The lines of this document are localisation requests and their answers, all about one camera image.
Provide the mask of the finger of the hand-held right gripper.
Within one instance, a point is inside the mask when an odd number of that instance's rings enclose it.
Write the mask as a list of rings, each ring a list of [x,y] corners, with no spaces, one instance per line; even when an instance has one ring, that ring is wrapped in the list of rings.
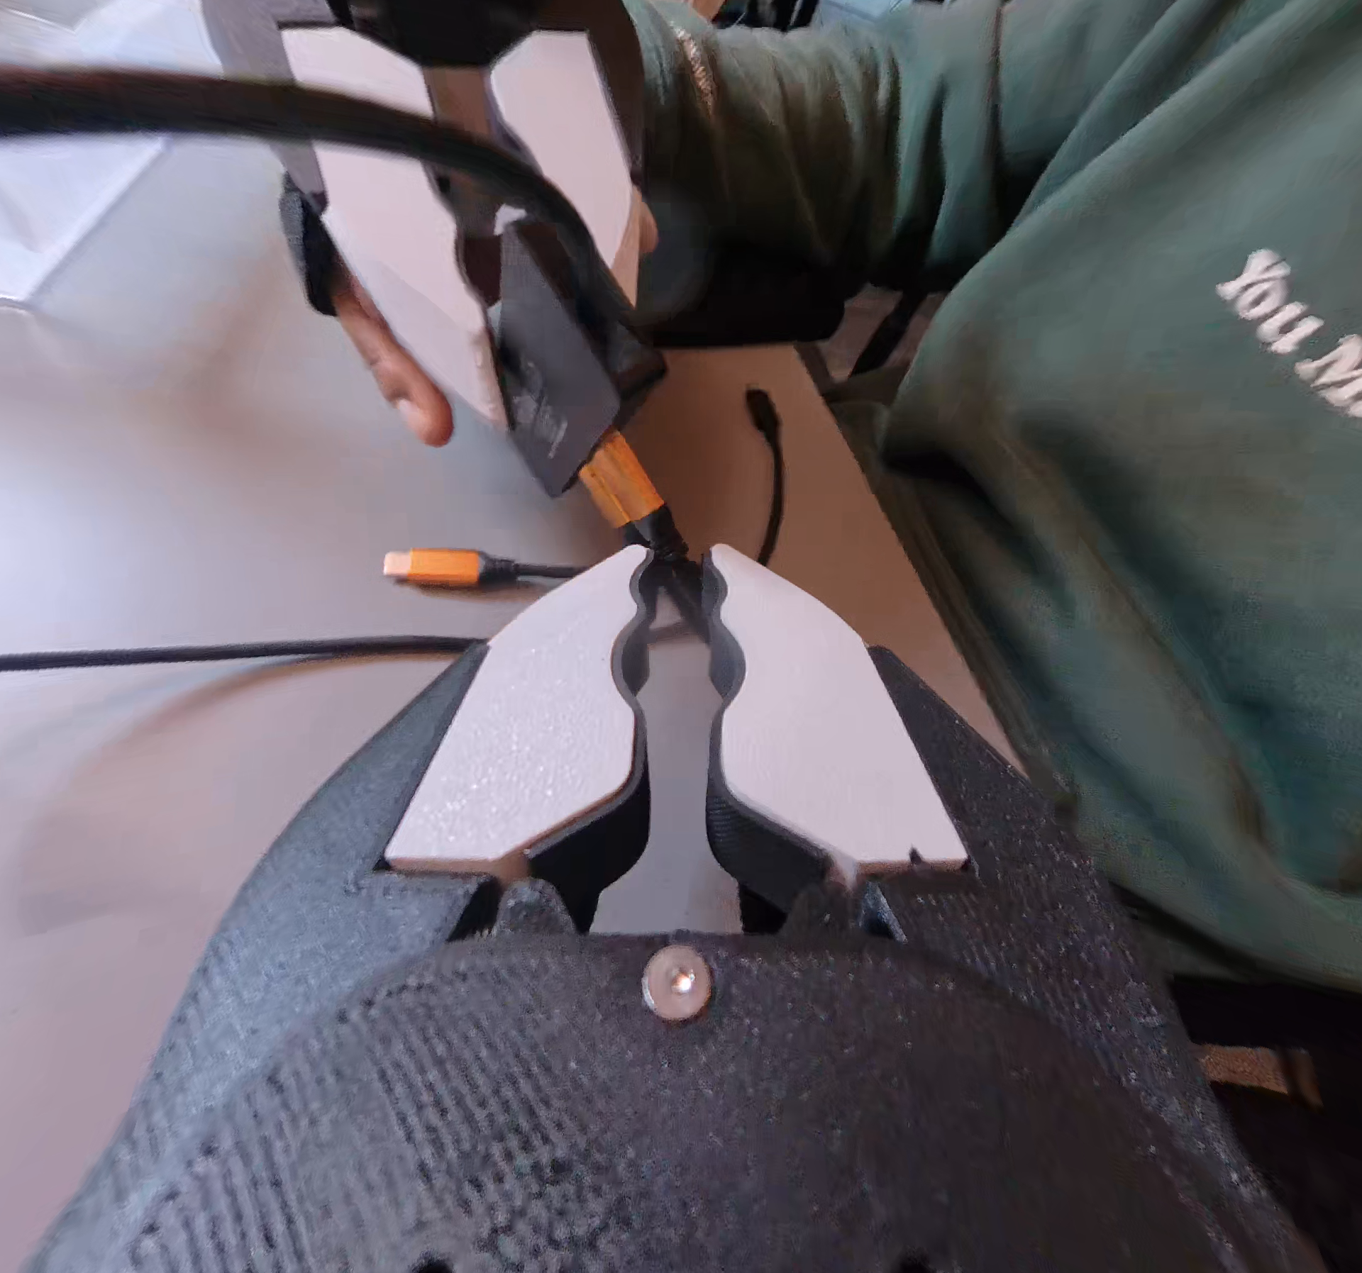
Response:
[[[575,209],[601,259],[636,264],[641,198],[587,35],[536,31],[490,76],[502,120]]]
[[[287,26],[285,58],[299,86],[336,90],[434,118],[415,62],[344,26]],[[455,218],[416,158],[314,141],[320,219],[348,272],[397,341],[486,426],[507,430],[480,303],[456,262]]]

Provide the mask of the slim black USB hub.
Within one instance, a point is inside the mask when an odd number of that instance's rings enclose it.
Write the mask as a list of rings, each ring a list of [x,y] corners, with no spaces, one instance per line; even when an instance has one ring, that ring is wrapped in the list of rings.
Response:
[[[666,365],[653,345],[587,297],[553,226],[509,225],[499,255],[502,293],[487,323],[509,435],[554,498]]]

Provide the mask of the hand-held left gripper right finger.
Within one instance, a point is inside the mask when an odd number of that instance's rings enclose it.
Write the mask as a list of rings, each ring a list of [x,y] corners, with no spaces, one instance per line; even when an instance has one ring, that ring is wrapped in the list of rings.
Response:
[[[702,565],[709,678],[704,833],[740,931],[773,935],[805,891],[950,885],[971,857],[865,640],[726,544]]]

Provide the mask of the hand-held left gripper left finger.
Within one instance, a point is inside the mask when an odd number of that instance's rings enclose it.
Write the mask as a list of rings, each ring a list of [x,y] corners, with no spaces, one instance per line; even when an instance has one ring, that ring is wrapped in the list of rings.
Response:
[[[651,565],[645,548],[622,548],[486,643],[387,841],[390,868],[533,877],[575,924],[594,921],[649,837],[638,691]]]

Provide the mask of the person's right forearm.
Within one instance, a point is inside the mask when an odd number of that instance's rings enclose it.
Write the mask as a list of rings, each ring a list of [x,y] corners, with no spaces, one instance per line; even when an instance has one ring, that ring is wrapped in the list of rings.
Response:
[[[1004,0],[909,4],[780,32],[621,0],[643,80],[639,187],[655,222],[639,311],[722,263],[940,287],[1019,204],[1004,147]]]

